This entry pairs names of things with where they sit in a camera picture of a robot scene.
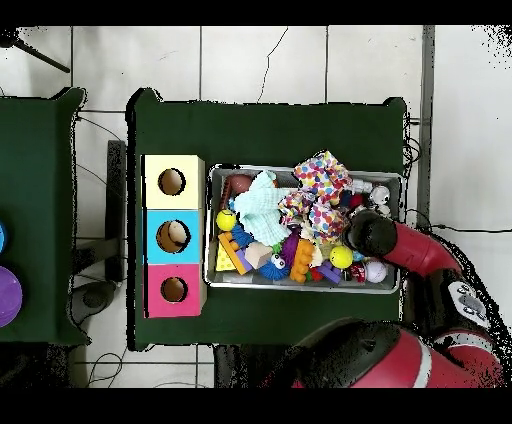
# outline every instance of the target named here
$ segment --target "orange toy block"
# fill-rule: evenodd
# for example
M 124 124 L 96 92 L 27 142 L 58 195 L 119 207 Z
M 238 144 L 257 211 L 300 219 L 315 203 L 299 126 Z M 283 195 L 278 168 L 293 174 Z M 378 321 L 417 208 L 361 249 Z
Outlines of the orange toy block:
M 233 262 L 233 265 L 235 266 L 236 270 L 240 273 L 240 275 L 244 275 L 249 271 L 244 267 L 240 259 L 238 258 L 236 251 L 240 248 L 236 241 L 233 240 L 233 235 L 230 232 L 219 234 L 219 242 L 222 244 L 222 247 L 226 251 L 226 253 L 229 256 L 229 259 L 231 259 L 231 262 Z
M 293 266 L 290 272 L 290 278 L 297 283 L 306 281 L 306 274 L 309 271 L 309 264 L 313 260 L 313 243 L 308 240 L 300 239 L 293 259 Z

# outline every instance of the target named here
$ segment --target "white ball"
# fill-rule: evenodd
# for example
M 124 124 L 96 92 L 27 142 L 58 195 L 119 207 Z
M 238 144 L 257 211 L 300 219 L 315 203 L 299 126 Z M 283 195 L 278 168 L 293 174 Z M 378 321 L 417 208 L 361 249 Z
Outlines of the white ball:
M 366 281 L 370 283 L 380 283 L 388 275 L 388 268 L 379 261 L 369 261 L 364 264 Z

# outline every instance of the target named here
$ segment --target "light blue cloth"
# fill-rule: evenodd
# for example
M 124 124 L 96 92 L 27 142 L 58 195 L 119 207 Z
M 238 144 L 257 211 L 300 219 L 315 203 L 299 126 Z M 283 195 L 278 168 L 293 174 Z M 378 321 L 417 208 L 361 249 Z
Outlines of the light blue cloth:
M 235 212 L 240 214 L 240 223 L 244 230 L 265 246 L 274 246 L 291 234 L 279 220 L 281 213 L 277 209 L 279 202 L 290 193 L 287 188 L 275 188 L 270 171 L 260 172 L 249 191 L 235 198 Z

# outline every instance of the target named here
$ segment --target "table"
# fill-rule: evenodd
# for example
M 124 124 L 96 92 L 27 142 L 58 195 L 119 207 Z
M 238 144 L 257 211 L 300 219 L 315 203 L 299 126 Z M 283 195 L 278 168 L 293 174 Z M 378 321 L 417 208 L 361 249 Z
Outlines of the table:
M 0 265 L 21 282 L 23 305 L 0 341 L 82 344 L 68 319 L 72 275 L 72 119 L 85 96 L 0 98 L 0 221 L 10 234 Z
M 216 163 L 293 167 L 329 149 L 350 170 L 403 172 L 405 103 L 313 106 L 162 102 L 140 89 L 127 105 L 130 349 L 150 344 L 293 344 L 330 322 L 353 316 L 396 320 L 399 291 L 390 295 L 208 288 L 201 316 L 143 318 L 141 154 L 192 154 Z

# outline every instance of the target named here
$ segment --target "yellow ball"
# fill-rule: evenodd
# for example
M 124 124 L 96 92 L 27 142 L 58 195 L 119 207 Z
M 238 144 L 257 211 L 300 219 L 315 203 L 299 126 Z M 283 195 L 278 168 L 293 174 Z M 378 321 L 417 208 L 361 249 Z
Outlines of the yellow ball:
M 352 265 L 352 250 L 346 246 L 333 247 L 331 253 L 329 254 L 329 259 L 333 266 L 336 268 L 348 268 L 350 265 Z
M 236 224 L 236 215 L 230 210 L 224 209 L 217 214 L 215 222 L 222 231 L 231 231 Z

